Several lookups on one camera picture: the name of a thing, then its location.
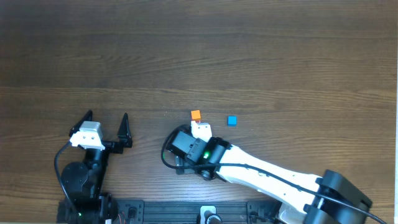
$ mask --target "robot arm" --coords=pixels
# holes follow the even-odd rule
[[[196,173],[205,180],[219,178],[242,184],[282,202],[275,219],[284,223],[360,224],[364,223],[366,216],[341,204],[300,191],[262,172],[244,166],[222,164],[257,167],[294,185],[327,195],[366,212],[372,205],[372,201],[365,194],[339,173],[327,170],[323,177],[319,177],[275,166],[250,156],[240,147],[221,138],[212,137],[210,125],[207,123],[198,124],[192,121],[190,129],[176,129],[166,140],[164,147],[175,154],[178,174]]]

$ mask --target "wooden tabletop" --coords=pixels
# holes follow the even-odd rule
[[[0,1],[0,221],[55,221],[64,196],[54,155],[92,109],[104,139],[117,139],[123,113],[130,117],[133,148],[110,157],[104,182],[115,197],[267,198],[161,163],[168,133],[201,110],[215,136],[262,160],[341,172],[392,223],[396,8],[347,0]],[[83,155],[67,149],[60,170]]]

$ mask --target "wooden table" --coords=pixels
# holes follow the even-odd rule
[[[104,189],[146,201],[264,195],[178,176],[160,161],[201,110],[213,134],[287,169],[345,175],[394,211],[395,1],[0,1],[0,221],[54,222],[53,158],[88,109],[132,149]],[[238,125],[227,127],[227,115]],[[70,148],[60,169],[80,161]]]

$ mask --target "orange cube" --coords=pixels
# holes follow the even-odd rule
[[[193,121],[199,122],[201,120],[200,110],[191,111],[191,117]]]

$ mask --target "green light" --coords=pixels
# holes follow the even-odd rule
[[[210,156],[210,152],[205,152],[205,155],[203,156],[204,159],[207,159]]]

